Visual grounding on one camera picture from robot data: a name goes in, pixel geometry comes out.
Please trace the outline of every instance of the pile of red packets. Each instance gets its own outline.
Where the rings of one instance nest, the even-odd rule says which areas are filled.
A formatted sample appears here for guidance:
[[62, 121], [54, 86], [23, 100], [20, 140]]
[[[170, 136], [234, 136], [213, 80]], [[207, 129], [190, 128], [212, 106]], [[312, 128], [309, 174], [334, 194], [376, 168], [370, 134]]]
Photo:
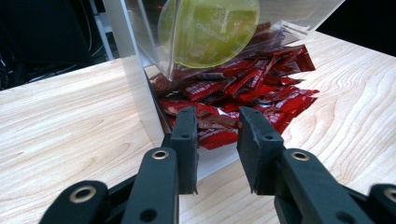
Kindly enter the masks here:
[[241, 128], [239, 106], [262, 112], [279, 133], [311, 106], [318, 91], [301, 90], [301, 79], [290, 75], [313, 71], [304, 45], [255, 50], [253, 56], [233, 60], [193, 76], [169, 81], [163, 74], [150, 81], [173, 125], [177, 112], [195, 105], [198, 144], [213, 149], [237, 140]]

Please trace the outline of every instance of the wood grain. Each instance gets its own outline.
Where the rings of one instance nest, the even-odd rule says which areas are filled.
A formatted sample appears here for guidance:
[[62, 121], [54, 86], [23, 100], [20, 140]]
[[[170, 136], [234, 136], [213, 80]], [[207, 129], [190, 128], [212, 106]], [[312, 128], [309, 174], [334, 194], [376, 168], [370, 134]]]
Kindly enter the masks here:
[[[396, 59], [320, 33], [304, 42], [317, 71], [294, 77], [320, 94], [284, 132], [286, 146], [362, 193], [396, 184]], [[153, 147], [135, 100], [119, 60], [1, 91], [0, 223], [37, 223], [82, 179], [111, 187], [134, 175]], [[250, 194], [240, 161], [198, 192], [180, 196], [180, 223], [278, 222], [273, 197]]]
[[[283, 133], [285, 145], [314, 153], [361, 193], [396, 184], [396, 58], [316, 32], [304, 42], [317, 70], [294, 77], [320, 94]], [[198, 191], [180, 197], [180, 223], [278, 223], [273, 197], [250, 194], [240, 161]]]
[[37, 222], [78, 181], [136, 174], [154, 147], [137, 111], [120, 60], [1, 91], [0, 223]]

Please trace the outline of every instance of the plastic bin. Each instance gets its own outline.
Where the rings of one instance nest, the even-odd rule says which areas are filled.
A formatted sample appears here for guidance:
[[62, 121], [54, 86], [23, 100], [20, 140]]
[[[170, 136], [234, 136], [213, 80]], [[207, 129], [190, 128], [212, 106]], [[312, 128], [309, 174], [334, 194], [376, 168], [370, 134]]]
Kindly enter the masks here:
[[[141, 54], [169, 79], [228, 63], [241, 53], [303, 39], [342, 0], [126, 0]], [[267, 36], [250, 50], [256, 28]]]

